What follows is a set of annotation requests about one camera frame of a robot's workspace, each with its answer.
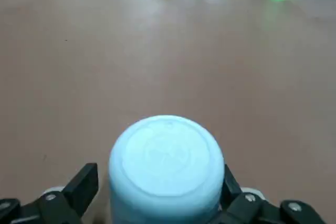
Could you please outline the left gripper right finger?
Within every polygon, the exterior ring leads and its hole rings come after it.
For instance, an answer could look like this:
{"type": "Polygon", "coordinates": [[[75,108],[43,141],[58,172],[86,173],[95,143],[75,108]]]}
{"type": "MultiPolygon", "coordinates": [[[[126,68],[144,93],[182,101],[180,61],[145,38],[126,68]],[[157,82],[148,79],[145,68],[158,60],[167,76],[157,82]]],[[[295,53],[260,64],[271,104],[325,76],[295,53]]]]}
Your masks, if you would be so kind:
{"type": "Polygon", "coordinates": [[[227,165],[219,203],[220,210],[209,223],[325,223],[315,209],[303,201],[288,199],[275,206],[256,193],[243,192],[227,165]]]}

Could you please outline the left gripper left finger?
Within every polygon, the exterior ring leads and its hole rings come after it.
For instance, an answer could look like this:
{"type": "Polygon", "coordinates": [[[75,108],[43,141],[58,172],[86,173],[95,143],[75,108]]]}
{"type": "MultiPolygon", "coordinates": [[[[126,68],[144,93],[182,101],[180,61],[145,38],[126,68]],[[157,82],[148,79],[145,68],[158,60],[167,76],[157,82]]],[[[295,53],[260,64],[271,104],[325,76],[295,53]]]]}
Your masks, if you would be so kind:
{"type": "Polygon", "coordinates": [[[98,190],[98,165],[87,163],[60,191],[53,189],[26,205],[17,198],[1,199],[1,223],[82,223],[98,190]]]}

